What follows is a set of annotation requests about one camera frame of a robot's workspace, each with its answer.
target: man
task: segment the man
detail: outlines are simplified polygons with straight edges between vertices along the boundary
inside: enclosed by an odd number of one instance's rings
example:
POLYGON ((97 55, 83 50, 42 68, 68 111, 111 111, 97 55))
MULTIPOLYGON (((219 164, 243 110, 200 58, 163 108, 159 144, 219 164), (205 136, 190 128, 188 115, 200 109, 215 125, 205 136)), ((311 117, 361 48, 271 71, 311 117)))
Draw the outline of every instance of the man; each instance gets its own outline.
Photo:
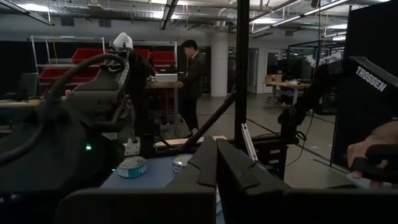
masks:
MULTIPOLYGON (((348 146, 348 167, 353 165, 355 158, 366 158, 366 151, 368 150, 369 146, 374 144, 398 144, 398 121, 391 121, 389 123, 383 124, 382 126, 376 128, 364 141, 348 146)), ((379 168, 385 168, 386 166, 387 161, 382 161, 378 165, 379 168)), ((353 171, 352 175, 354 179, 362 178, 362 173, 357 170, 353 171)), ((376 189, 381 187, 381 185, 382 182, 372 180, 370 183, 370 188, 376 189)))
POLYGON ((206 72, 206 56, 199 54, 198 44, 194 40, 186 40, 182 47, 185 55, 190 59, 187 73, 178 78, 184 83, 180 90, 180 114, 185 120, 190 137, 198 132, 199 124, 197 117, 198 98, 201 97, 203 77, 206 72))

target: white pillar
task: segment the white pillar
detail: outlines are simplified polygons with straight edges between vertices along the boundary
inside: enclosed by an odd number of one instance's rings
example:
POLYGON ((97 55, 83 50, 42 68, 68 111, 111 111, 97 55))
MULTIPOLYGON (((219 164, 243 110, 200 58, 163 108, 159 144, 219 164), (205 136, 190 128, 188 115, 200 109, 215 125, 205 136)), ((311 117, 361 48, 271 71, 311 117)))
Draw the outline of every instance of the white pillar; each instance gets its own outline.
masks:
POLYGON ((211 36, 211 96, 225 97, 228 85, 228 33, 211 36))

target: blue tabletop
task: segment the blue tabletop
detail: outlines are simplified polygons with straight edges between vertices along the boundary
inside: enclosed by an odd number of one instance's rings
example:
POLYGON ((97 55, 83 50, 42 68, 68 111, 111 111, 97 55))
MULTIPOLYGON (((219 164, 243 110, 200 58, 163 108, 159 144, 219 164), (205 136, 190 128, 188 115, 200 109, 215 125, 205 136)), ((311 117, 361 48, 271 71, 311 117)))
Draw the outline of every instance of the blue tabletop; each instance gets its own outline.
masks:
MULTIPOLYGON (((173 172, 173 157, 148 159, 144 175, 133 179, 122 178, 117 172, 102 184, 102 189, 162 189, 169 184, 176 175, 173 172)), ((216 216, 217 224, 224 224, 223 213, 216 216)))

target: black metal pole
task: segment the black metal pole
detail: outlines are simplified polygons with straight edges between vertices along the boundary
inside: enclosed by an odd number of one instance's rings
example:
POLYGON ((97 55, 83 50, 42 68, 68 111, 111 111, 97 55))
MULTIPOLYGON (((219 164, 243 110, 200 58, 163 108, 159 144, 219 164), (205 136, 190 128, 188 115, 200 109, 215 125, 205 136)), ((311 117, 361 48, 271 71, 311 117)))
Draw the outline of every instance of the black metal pole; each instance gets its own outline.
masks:
POLYGON ((246 123, 248 93, 249 59, 249 12, 250 1, 238 0, 238 28, 236 35, 236 104, 235 104, 235 141, 244 149, 241 125, 246 123))

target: human hand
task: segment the human hand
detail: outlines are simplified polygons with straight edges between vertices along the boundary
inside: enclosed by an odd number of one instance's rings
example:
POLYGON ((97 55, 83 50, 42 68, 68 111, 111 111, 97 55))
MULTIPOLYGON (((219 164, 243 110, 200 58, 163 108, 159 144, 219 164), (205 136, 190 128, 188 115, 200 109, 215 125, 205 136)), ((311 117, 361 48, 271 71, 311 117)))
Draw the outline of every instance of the human hand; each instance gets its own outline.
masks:
MULTIPOLYGON (((386 140, 383 140, 381 138, 377 138, 376 136, 370 136, 367 137, 364 141, 361 141, 356 144, 352 144, 348 146, 347 150, 347 161, 348 161, 348 167, 351 168, 353 165, 353 162, 356 158, 361 157, 361 158, 366 158, 366 151, 368 150, 369 146, 375 145, 375 144, 388 144, 386 140)), ((378 168, 385 168, 387 166, 387 161, 383 160, 380 164, 377 165, 378 168)), ((354 179, 360 179, 362 178, 362 173, 358 170, 354 170, 352 172, 352 176, 354 179)), ((376 189, 380 188, 382 186, 382 182, 376 181, 376 180, 371 180, 370 183, 370 188, 371 189, 376 189)))

